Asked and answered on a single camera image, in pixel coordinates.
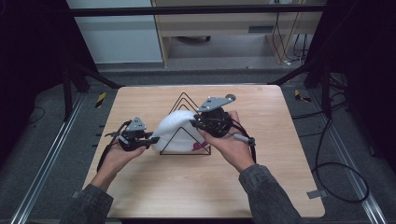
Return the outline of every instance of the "white fabric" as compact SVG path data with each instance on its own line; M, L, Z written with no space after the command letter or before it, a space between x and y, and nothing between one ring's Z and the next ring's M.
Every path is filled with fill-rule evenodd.
M160 137L160 140L157 144L151 144L151 147L156 151L163 151L166 147L164 152L188 152L202 148L201 145L205 146L204 138L192 127L190 119L194 119L194 113L189 110L177 110L166 116L151 136Z

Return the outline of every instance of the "white wall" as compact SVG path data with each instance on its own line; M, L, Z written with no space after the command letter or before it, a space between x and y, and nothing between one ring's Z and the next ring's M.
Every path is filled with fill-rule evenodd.
M151 7L150 0L67 0L70 8ZM153 16L76 18L95 63L161 63Z

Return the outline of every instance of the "person's right hand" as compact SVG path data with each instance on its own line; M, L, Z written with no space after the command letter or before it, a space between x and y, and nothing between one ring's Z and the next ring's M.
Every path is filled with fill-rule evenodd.
M228 112L228 114L232 119L239 122L236 111ZM205 141L214 146L221 153L224 159L235 167L239 173L254 164L254 161L251 158L249 146L246 142L234 138L231 134L226 134L221 138L216 138L203 130L199 130L199 133ZM241 134L241 132L234 127L231 128L230 133Z

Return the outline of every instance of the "hand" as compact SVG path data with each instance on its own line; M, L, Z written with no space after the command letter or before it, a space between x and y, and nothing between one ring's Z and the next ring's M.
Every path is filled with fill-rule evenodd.
M129 161L142 155L145 150L146 147L139 147L134 151L125 151L120 144L115 144L108 151L99 172L93 178L91 184L106 192L117 173Z
M228 112L232 119L239 122L238 114L236 111ZM199 130L199 133L206 140L206 142L214 146L235 169L241 173L249 166L254 164L251 158L250 149L246 142L234 138L231 134L226 134L221 138L216 138L209 133ZM237 129L232 127L230 133L239 133Z

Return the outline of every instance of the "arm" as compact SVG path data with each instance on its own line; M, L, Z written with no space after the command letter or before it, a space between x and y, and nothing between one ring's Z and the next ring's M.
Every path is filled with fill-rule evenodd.
M236 111L229 114L239 122ZM254 163L248 144L230 134L215 138L204 131L200 133L240 173L239 181L247 193L255 223L304 223L269 170ZM230 133L239 132L231 128Z
M91 184L64 211L60 223L105 223L113 203L113 198L106 193L108 187L117 173L145 150L145 147L140 147L127 152L119 144L114 145Z
M244 170L239 182L247 193L255 223L304 223L285 190L259 164Z

